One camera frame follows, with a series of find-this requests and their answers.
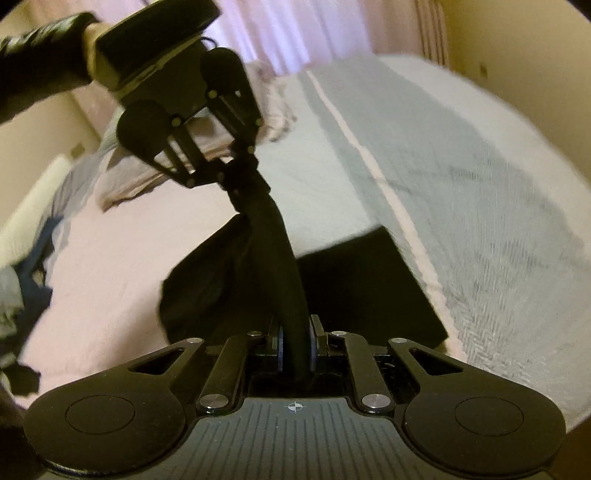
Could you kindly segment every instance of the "beige pillow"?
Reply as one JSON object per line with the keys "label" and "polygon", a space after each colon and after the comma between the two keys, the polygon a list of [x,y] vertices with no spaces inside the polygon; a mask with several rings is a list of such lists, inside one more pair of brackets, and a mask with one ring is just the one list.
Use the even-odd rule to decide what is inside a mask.
{"label": "beige pillow", "polygon": [[39,221],[72,166],[68,157],[58,155],[2,226],[0,268],[15,264],[31,251]]}

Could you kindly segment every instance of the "bed sheet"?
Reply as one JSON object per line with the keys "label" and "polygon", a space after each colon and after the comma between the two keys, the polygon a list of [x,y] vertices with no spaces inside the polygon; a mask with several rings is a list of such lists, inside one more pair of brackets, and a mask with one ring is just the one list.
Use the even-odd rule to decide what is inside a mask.
{"label": "bed sheet", "polygon": [[[360,93],[371,76],[375,88]],[[377,92],[389,92],[382,105]],[[286,95],[294,131],[257,154],[296,254],[386,225],[450,333],[452,355],[548,395],[569,427],[582,420],[589,372],[573,370],[591,364],[581,340],[591,338],[582,294],[591,287],[591,193],[566,159],[506,104],[414,57],[314,69],[291,77]],[[519,193],[510,200],[518,208],[496,198],[507,189]],[[487,198],[506,218],[484,208]],[[217,186],[170,181],[106,213],[91,191],[69,212],[53,304],[21,358],[41,371],[40,393],[164,346],[160,282],[233,214]],[[540,221],[521,238],[514,220],[524,213]]]}

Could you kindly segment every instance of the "pink curtain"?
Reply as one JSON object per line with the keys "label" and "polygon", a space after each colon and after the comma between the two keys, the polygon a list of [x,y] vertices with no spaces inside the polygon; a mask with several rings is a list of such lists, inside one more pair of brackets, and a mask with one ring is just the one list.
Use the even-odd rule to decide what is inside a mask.
{"label": "pink curtain", "polygon": [[[423,54],[416,0],[216,0],[222,16],[206,35],[263,60],[276,74],[363,53]],[[84,10],[116,23],[142,8],[141,0],[31,0],[38,24]],[[100,86],[75,92],[102,134],[115,107]]]}

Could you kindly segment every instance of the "wall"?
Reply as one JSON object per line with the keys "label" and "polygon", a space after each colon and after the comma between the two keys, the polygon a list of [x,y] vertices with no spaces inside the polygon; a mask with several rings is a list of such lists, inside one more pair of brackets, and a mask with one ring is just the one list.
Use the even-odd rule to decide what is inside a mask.
{"label": "wall", "polygon": [[517,107],[591,180],[591,23],[567,0],[440,2],[454,69]]}
{"label": "wall", "polygon": [[[0,37],[30,29],[27,7],[20,5],[0,22]],[[70,93],[40,102],[0,125],[0,225],[50,161],[57,154],[68,154],[78,143],[93,151],[98,137]]]}

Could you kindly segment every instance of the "black leather sleeve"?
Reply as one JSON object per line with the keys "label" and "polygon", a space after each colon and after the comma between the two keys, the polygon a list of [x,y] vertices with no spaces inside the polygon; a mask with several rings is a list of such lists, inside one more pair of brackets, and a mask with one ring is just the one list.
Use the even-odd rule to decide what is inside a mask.
{"label": "black leather sleeve", "polygon": [[0,123],[39,100],[90,83],[82,36],[94,22],[84,12],[0,40]]}

